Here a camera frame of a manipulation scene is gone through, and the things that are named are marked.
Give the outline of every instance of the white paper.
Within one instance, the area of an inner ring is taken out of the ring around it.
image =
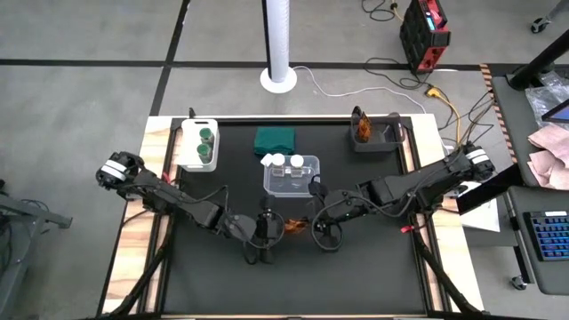
[[[467,181],[462,183],[469,189],[461,193],[461,196],[470,190],[480,186],[478,182]],[[461,215],[462,226],[480,228],[483,230],[500,232],[500,221],[498,220],[498,205],[496,199],[480,205],[474,210]]]

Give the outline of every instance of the concrete floor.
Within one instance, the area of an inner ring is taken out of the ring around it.
[[[376,0],[369,0],[372,7]],[[402,10],[408,0],[400,3]],[[556,0],[441,0],[453,31],[442,63],[527,62],[569,28],[567,14],[539,35],[529,23]],[[163,60],[181,0],[3,0],[0,59]],[[372,56],[404,61],[395,20],[375,22],[359,0],[293,0],[291,60],[363,62]],[[263,61],[261,10],[256,0],[192,0],[176,60]],[[567,63],[569,54],[559,59]],[[0,67],[0,177],[16,197],[36,198],[74,217],[71,229],[52,230],[37,248],[17,305],[19,316],[42,319],[93,316],[124,202],[96,186],[94,172],[115,150],[138,151],[160,68]],[[327,98],[299,70],[294,91],[274,96],[258,85],[258,69],[176,68],[160,115],[338,114],[355,105],[371,113],[416,113],[385,91]],[[329,93],[395,86],[359,70],[314,71]],[[398,78],[403,71],[386,71]],[[480,72],[436,72],[461,114],[485,92]],[[448,108],[405,92],[435,114]],[[491,110],[484,121],[497,124]],[[478,128],[474,136],[481,132]],[[454,136],[453,127],[441,131]],[[478,142],[499,170],[510,164],[500,129]],[[546,296],[535,286],[516,292],[513,252],[476,248],[471,256],[486,309],[493,314],[563,319],[569,299]]]

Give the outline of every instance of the blue keyboard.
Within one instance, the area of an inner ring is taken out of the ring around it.
[[[541,261],[569,260],[569,216],[524,212],[524,218]]]

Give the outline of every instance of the white cable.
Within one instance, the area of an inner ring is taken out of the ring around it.
[[[354,92],[346,92],[346,93],[339,93],[339,94],[326,93],[326,92],[322,89],[322,87],[320,86],[320,84],[318,84],[318,82],[317,82],[316,78],[314,77],[314,74],[312,73],[312,70],[310,70],[310,68],[305,67],[305,66],[298,66],[298,67],[294,67],[293,69],[297,69],[297,68],[306,69],[306,70],[310,73],[310,76],[312,77],[312,82],[314,83],[314,85],[315,85],[315,86],[318,88],[318,90],[319,90],[323,95],[325,95],[326,97],[330,97],[330,98],[340,98],[340,97],[348,97],[348,96],[350,96],[350,95],[358,94],[358,93],[361,93],[361,92],[368,92],[368,91],[375,91],[375,90],[386,90],[386,91],[389,91],[389,92],[391,92],[391,93],[393,93],[393,94],[395,94],[395,95],[398,95],[398,96],[402,96],[402,97],[407,98],[410,102],[414,103],[414,104],[417,105],[419,108],[421,108],[421,110],[423,111],[424,114],[427,114],[427,110],[425,110],[425,107],[423,107],[423,105],[421,105],[419,102],[415,101],[413,98],[409,97],[408,95],[406,95],[406,94],[404,94],[404,93],[395,92],[395,91],[389,89],[388,87],[370,87],[370,88],[360,89],[360,90],[357,90],[357,91],[354,91]],[[445,143],[443,142],[443,140],[441,139],[440,136],[439,136],[438,138],[439,138],[440,141],[441,141],[441,145],[443,146],[443,150],[445,151],[445,153],[446,153],[447,155],[449,155],[449,151],[446,149]]]

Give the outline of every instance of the white container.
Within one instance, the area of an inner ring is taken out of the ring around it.
[[[200,130],[208,128],[213,133],[212,161],[204,164],[196,149],[202,144],[199,136]],[[181,152],[176,164],[189,172],[212,172],[217,167],[217,158],[220,150],[220,131],[217,121],[213,119],[186,119],[181,123],[182,143]]]
[[[293,156],[284,156],[284,165],[275,167],[273,164],[265,167],[263,176],[263,187],[268,194],[275,197],[312,197],[309,193],[309,183],[312,177],[320,174],[320,160],[316,156],[302,156],[302,176],[293,177],[291,172],[299,170],[291,164]],[[272,173],[273,169],[277,169],[279,174]]]

